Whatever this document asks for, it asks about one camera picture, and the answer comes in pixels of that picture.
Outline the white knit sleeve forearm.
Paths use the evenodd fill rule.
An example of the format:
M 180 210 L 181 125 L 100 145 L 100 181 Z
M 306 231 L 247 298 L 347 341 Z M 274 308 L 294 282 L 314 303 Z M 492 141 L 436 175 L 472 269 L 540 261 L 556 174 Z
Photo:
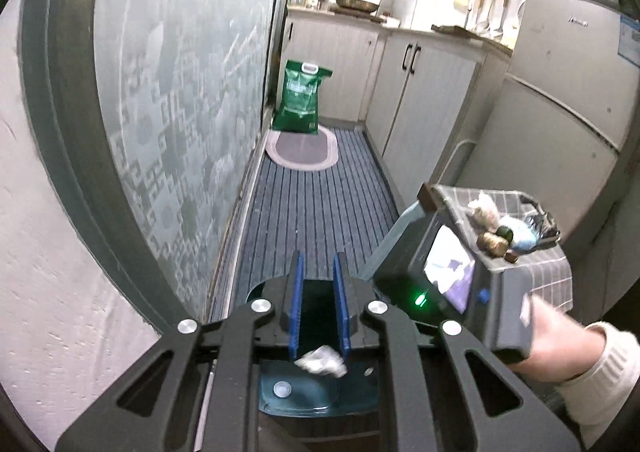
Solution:
M 587 328 L 604 335 L 603 354 L 556 390 L 587 451 L 625 451 L 639 430 L 639 342 L 606 322 Z

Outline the person right hand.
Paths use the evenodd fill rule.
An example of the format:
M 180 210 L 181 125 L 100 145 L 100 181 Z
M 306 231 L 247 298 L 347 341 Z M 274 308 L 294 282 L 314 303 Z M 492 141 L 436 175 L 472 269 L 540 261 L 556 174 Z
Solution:
M 589 329 L 538 296 L 530 297 L 533 340 L 529 357 L 510 370 L 536 382 L 559 384 L 585 374 L 602 356 L 606 336 Z

